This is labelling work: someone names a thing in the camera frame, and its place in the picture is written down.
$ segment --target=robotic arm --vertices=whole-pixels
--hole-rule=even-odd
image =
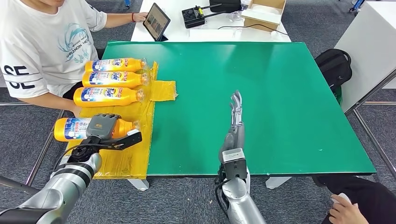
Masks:
[[[37,194],[15,209],[0,213],[0,224],[62,224],[102,165],[100,149],[123,150],[142,141],[134,129],[121,139],[112,139],[119,115],[98,114],[87,128],[87,139],[70,148],[57,162],[50,180]]]
[[[231,224],[266,224],[249,194],[250,174],[242,150],[245,140],[242,97],[236,91],[231,99],[231,128],[219,151],[216,198]],[[0,212],[0,224],[65,223],[74,204],[100,169],[102,158],[99,150],[123,150],[142,141],[141,133],[136,129],[124,138],[111,139],[118,118],[114,114],[94,116],[87,128],[87,139],[64,153],[42,190],[17,208]],[[222,202],[218,196],[219,189]]]
[[[219,151],[216,199],[231,224],[266,224],[250,197],[250,173],[243,153],[245,126],[242,122],[242,96],[236,91],[231,100],[231,128]],[[221,189],[221,200],[218,190]]]

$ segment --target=gray carpet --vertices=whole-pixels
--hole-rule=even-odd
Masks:
[[[88,0],[99,10],[126,12],[121,0]],[[139,11],[141,0],[132,1],[129,11]],[[292,41],[305,42],[313,56],[333,47],[354,17],[347,13],[348,0],[288,0],[283,23]],[[131,38],[134,25],[103,30],[93,34],[95,46],[104,48],[109,40]],[[5,89],[0,88],[0,102],[10,102]],[[370,100],[396,101],[395,90],[382,90]],[[370,125],[384,150],[396,163],[396,110],[386,106],[362,106],[361,114]],[[57,117],[57,110],[35,106],[0,107],[0,174],[24,182],[37,154]],[[396,190],[396,182],[374,149],[354,115],[348,119],[362,142],[378,173],[368,178]],[[51,168],[65,148],[65,143],[53,141],[33,183],[41,188],[47,182]],[[319,224],[330,206],[326,189],[316,187],[309,177],[297,177],[281,187],[269,190],[267,177],[252,179],[252,197],[269,224]],[[226,224],[216,204],[212,178],[153,179],[150,189],[140,192],[127,180],[94,180],[77,202],[70,224]],[[28,194],[0,186],[0,210],[17,206]]]

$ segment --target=black cable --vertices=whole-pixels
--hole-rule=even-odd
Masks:
[[[252,27],[252,26],[262,26],[262,27],[268,28],[268,29],[270,29],[270,30],[274,30],[274,31],[276,31],[276,32],[278,32],[278,33],[281,33],[281,34],[284,34],[284,35],[288,36],[288,34],[286,34],[286,33],[284,33],[284,32],[278,31],[278,30],[273,29],[273,28],[269,28],[269,27],[267,27],[267,26],[265,26],[265,25],[262,25],[262,24],[253,24],[253,25],[246,26],[246,27],[244,27],[244,26],[236,26],[236,27],[237,27],[237,28],[248,28],[248,27]],[[219,28],[217,28],[217,29],[221,29],[221,28],[224,28],[224,27],[234,28],[233,26],[223,26],[223,27],[219,27]]]
[[[102,149],[117,149],[117,147],[108,146],[108,145],[102,145],[102,144],[81,144],[81,145],[73,146],[73,147],[69,148],[68,150],[66,150],[66,151],[63,153],[63,155],[61,155],[61,156],[59,157],[59,159],[58,159],[57,162],[55,163],[55,166],[54,166],[54,169],[52,170],[52,172],[55,172],[55,171],[57,170],[57,167],[58,167],[60,161],[62,160],[62,158],[63,158],[68,152],[70,152],[71,150],[73,150],[73,149],[75,149],[75,148],[77,148],[77,147],[81,147],[81,146],[97,146],[97,147],[100,147],[100,148],[102,148]]]
[[[225,180],[225,181],[219,183],[219,184],[216,186],[216,189],[214,190],[214,194],[216,195],[217,203],[219,204],[221,210],[224,212],[224,215],[226,215],[227,218],[228,218],[228,214],[227,214],[226,209],[223,207],[223,204],[221,203],[221,201],[220,201],[220,199],[219,199],[218,190],[221,189],[221,187],[223,186],[223,184],[227,183],[228,181],[230,181],[230,180]]]

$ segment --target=yellow plastic sheet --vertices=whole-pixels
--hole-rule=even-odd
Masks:
[[[102,167],[94,176],[96,179],[145,179],[149,161],[151,134],[155,102],[175,100],[176,82],[156,81],[158,64],[154,62],[150,71],[152,82],[148,86],[138,86],[146,93],[142,103],[136,102],[127,106],[106,106],[83,108],[80,117],[92,117],[98,113],[115,113],[125,121],[139,120],[143,141],[122,151],[101,149]],[[80,144],[80,141],[69,142],[67,148]]]
[[[154,81],[151,87],[150,100],[152,101],[166,101],[175,100],[176,81]]]

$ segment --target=tablet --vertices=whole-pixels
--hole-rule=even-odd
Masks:
[[[143,25],[155,41],[164,41],[163,32],[169,23],[170,18],[154,3]]]

